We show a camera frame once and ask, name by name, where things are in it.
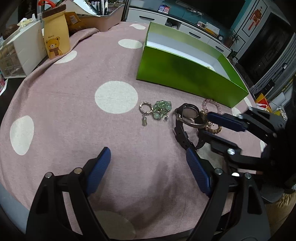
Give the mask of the green open cardboard box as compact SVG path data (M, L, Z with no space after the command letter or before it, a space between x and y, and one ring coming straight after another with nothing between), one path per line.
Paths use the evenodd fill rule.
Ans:
M229 108L249 94L221 52L157 23L148 27L137 79L213 99Z

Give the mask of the black strap wristwatch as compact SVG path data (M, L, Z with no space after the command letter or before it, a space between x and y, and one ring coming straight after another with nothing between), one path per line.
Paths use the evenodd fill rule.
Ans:
M204 111L199 111L199 109L189 103L184 103L180 107L174 110L175 120L175 138L181 147L187 150L192 147L194 150L201 149L205 141L199 139L197 145L195 146L188 137L188 134L184 130L184 125L191 128L204 130L208 124L208 119Z

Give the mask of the pink storage tray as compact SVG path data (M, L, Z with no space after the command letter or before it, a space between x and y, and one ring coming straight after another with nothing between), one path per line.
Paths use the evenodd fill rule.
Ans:
M108 6L111 13L106 16L78 15L86 28L96 28L100 32L107 32L110 28L121 22L125 4L112 4Z

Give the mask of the pink polka dot blanket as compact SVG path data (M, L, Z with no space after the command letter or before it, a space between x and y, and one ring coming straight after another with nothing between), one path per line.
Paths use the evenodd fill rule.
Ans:
M190 103L232 115L254 107L248 94L229 108L209 98L137 79L149 24L84 29L65 56L24 79L1 122L1 205L25 232L47 172L69 174L104 147L111 161L89 202L110 238L155 238L193 229L208 197L198 187L175 138L173 110ZM171 103L167 118L143 102Z

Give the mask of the tan quilted left sleeve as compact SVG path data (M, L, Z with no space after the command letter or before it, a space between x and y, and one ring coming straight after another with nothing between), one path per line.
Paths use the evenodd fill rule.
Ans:
M283 194L281 198L272 204L266 205L266 212L269 220L271 235L285 222L295 205L295 192Z

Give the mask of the white plastic drawer organizer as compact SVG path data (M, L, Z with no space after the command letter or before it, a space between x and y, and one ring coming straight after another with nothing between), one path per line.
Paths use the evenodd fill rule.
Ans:
M25 78L46 57L40 21L18 28L1 44L1 73L4 78Z

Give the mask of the white tv cabinet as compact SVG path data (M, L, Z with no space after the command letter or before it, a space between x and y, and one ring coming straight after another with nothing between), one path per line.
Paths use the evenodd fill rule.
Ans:
M222 44L219 40L210 36L203 30L199 28L193 27L188 23L183 21L179 21L175 18L171 18L169 16L165 16L159 13L155 13L153 11L148 11L144 9L137 9L129 7L127 13L127 20L130 22L139 22L149 24L150 22L166 25L167 27L176 26L176 29L186 33L196 39L210 45L214 49L221 52L225 57L228 57L231 53L231 50L227 48L224 44Z

